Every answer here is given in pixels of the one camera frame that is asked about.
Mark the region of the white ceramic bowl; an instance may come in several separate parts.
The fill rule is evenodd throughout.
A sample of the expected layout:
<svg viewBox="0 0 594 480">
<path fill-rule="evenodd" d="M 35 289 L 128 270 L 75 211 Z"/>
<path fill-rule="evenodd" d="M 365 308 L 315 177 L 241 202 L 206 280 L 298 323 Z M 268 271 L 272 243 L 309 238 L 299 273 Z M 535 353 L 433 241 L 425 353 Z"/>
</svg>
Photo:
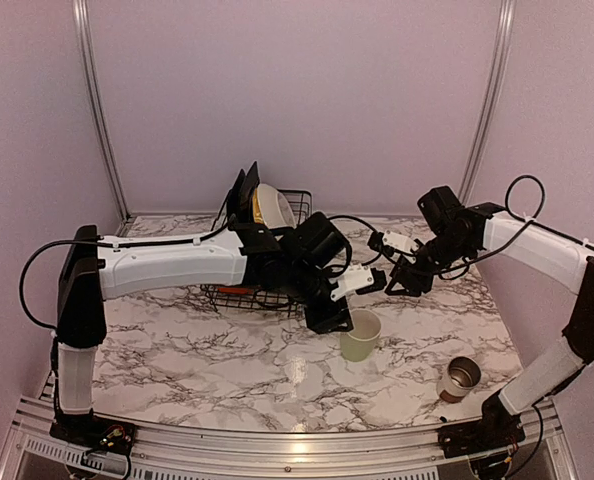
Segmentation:
<svg viewBox="0 0 594 480">
<path fill-rule="evenodd" d="M 216 288 L 216 290 L 220 294 L 224 294 L 224 295 L 243 296 L 243 295 L 252 295 L 254 293 L 253 289 L 247 288 L 247 287 L 240 287 L 240 286 L 218 286 Z"/>
</svg>

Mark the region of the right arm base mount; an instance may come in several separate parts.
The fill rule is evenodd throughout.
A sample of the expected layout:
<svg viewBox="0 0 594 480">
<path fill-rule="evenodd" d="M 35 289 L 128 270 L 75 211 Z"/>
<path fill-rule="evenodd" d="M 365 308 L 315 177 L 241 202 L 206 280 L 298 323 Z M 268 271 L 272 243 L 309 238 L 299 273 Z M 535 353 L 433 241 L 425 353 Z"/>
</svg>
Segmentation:
<svg viewBox="0 0 594 480">
<path fill-rule="evenodd" d="M 526 438 L 520 415 L 511 415 L 496 392 L 481 406 L 479 420 L 444 425 L 438 443 L 446 458 L 471 455 L 519 444 Z"/>
</svg>

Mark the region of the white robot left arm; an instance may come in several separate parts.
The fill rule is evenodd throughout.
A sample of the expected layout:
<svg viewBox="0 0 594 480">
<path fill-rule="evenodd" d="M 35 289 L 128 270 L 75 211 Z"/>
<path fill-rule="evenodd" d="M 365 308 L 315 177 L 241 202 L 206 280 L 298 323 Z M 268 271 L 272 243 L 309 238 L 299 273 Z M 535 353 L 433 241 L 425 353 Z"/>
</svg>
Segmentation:
<svg viewBox="0 0 594 480">
<path fill-rule="evenodd" d="M 350 244 L 327 218 L 296 228 L 232 224 L 193 236 L 105 237 L 93 225 L 77 231 L 58 282 L 53 366 L 56 410 L 83 445 L 102 438 L 94 416 L 94 356 L 107 334 L 104 303 L 124 295 L 190 285 L 259 287 L 303 306 L 317 334 L 353 327 L 346 295 L 349 267 L 331 260 Z"/>
</svg>

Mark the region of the aluminium frame rail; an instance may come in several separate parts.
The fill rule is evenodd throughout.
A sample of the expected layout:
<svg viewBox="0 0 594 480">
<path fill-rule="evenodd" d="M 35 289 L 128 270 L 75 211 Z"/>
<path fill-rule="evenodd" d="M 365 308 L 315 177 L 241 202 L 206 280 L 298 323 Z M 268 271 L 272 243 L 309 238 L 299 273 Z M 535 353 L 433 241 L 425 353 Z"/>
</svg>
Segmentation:
<svg viewBox="0 0 594 480">
<path fill-rule="evenodd" d="M 32 457 L 51 461 L 46 477 L 79 468 L 118 479 L 125 460 L 50 437 L 50 402 L 22 398 L 0 458 L 0 479 L 32 478 Z M 136 424 L 134 479 L 469 479 L 474 456 L 448 459 L 438 426 L 354 433 L 263 433 Z"/>
</svg>

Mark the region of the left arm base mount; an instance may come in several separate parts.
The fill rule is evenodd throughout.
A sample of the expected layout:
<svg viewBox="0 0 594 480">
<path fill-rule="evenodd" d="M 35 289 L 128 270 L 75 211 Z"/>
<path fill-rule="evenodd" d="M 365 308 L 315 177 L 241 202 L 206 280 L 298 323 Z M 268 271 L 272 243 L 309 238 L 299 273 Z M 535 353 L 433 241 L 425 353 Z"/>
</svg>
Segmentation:
<svg viewBox="0 0 594 480">
<path fill-rule="evenodd" d="M 84 414 L 67 414 L 54 402 L 55 418 L 50 435 L 70 444 L 86 447 L 90 452 L 131 453 L 136 425 L 100 417 L 92 409 Z"/>
</svg>

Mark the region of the black square floral plate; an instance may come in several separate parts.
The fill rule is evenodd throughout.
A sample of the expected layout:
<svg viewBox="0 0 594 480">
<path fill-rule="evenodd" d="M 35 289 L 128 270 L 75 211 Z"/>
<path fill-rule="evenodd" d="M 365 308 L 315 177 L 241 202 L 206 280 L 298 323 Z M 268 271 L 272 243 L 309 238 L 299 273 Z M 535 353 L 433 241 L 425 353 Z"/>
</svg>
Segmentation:
<svg viewBox="0 0 594 480">
<path fill-rule="evenodd" d="M 226 201 L 226 219 L 229 223 L 248 223 L 250 216 L 250 188 L 248 176 L 240 170 Z"/>
</svg>

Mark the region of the yellow polka dot plate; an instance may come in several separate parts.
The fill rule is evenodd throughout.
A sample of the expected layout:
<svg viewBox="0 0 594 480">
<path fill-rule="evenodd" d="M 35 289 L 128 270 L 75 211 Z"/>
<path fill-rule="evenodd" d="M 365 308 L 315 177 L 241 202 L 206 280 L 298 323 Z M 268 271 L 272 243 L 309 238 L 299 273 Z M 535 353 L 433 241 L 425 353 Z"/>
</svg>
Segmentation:
<svg viewBox="0 0 594 480">
<path fill-rule="evenodd" d="M 261 207 L 260 207 L 260 202 L 259 202 L 259 198 L 258 198 L 258 191 L 255 190 L 252 196 L 252 200 L 251 200 L 251 211 L 252 211 L 252 217 L 253 217 L 253 221 L 255 223 L 258 224 L 265 224 L 265 221 L 263 219 L 263 214 L 261 212 Z"/>
</svg>

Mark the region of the white square floral plate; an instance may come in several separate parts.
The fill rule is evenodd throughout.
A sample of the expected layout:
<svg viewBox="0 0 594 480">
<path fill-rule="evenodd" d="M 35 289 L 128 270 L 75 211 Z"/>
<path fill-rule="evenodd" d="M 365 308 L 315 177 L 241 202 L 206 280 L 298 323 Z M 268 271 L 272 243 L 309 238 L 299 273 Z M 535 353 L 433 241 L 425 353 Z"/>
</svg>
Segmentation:
<svg viewBox="0 0 594 480">
<path fill-rule="evenodd" d="M 239 199 L 241 222 L 252 223 L 254 221 L 253 197 L 259 184 L 258 163 L 254 161 L 246 173 L 241 186 Z"/>
</svg>

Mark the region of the round brown rim floral plate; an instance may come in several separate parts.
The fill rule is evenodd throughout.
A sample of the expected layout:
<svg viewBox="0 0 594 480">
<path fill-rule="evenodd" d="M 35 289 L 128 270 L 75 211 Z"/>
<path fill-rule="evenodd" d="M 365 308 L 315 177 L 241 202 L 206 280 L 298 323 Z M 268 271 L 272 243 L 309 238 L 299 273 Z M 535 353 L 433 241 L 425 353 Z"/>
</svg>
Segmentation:
<svg viewBox="0 0 594 480">
<path fill-rule="evenodd" d="M 263 219 L 268 228 L 295 227 L 296 220 L 291 206 L 283 193 L 268 184 L 257 189 Z"/>
</svg>

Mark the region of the brown grey metal-lined cup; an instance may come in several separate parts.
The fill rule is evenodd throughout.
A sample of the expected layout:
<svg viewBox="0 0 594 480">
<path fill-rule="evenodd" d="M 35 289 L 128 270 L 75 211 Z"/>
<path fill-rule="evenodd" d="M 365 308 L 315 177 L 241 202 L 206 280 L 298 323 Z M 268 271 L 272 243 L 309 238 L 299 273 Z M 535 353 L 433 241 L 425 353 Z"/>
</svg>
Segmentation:
<svg viewBox="0 0 594 480">
<path fill-rule="evenodd" d="M 461 402 L 481 381 L 481 369 L 471 358 L 453 358 L 443 371 L 436 392 L 448 403 Z"/>
</svg>

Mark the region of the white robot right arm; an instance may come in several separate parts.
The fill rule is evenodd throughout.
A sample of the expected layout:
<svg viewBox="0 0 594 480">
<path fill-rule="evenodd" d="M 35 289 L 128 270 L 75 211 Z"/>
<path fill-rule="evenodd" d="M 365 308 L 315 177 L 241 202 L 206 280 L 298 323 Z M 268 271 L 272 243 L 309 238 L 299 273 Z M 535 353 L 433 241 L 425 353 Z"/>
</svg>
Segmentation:
<svg viewBox="0 0 594 480">
<path fill-rule="evenodd" d="M 554 280 L 576 298 L 560 338 L 499 391 L 497 402 L 506 413 L 494 409 L 474 423 L 472 438 L 479 446 L 496 446 L 511 431 L 508 414 L 520 414 L 594 362 L 593 244 L 550 231 L 532 218 L 477 209 L 463 210 L 427 242 L 387 233 L 383 243 L 399 256 L 390 274 L 392 295 L 421 296 L 439 275 L 500 255 Z"/>
</svg>

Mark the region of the light green mug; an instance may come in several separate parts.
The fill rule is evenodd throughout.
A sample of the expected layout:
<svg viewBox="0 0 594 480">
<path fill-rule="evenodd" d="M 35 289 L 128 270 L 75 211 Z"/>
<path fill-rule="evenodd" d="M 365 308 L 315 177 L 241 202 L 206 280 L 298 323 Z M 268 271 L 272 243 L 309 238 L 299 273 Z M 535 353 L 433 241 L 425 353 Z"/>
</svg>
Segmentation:
<svg viewBox="0 0 594 480">
<path fill-rule="evenodd" d="M 374 350 L 381 335 L 381 320 L 372 311 L 351 311 L 353 329 L 340 336 L 341 356 L 351 362 L 366 360 Z"/>
</svg>

